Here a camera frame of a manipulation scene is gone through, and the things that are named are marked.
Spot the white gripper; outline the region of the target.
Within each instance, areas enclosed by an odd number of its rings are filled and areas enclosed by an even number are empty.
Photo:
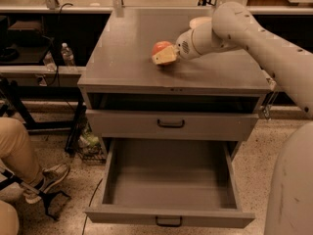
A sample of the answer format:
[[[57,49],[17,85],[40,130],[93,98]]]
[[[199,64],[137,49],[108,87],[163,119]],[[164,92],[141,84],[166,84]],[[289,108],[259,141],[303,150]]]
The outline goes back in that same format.
[[[174,45],[170,45],[162,50],[159,50],[157,53],[152,55],[153,62],[158,66],[171,64],[177,60],[178,51],[179,55],[186,60],[192,60],[200,56],[193,43],[192,29],[182,33],[177,38],[176,47]]]

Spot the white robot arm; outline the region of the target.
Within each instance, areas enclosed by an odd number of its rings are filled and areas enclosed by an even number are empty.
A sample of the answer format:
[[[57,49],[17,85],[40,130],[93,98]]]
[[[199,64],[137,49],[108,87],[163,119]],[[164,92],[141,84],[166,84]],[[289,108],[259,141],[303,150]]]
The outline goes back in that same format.
[[[174,44],[155,44],[155,65],[241,47],[308,117],[313,117],[312,53],[263,28],[245,6],[236,2],[218,6],[210,17],[195,18],[189,26]],[[294,132],[278,155],[264,235],[313,235],[313,121]]]

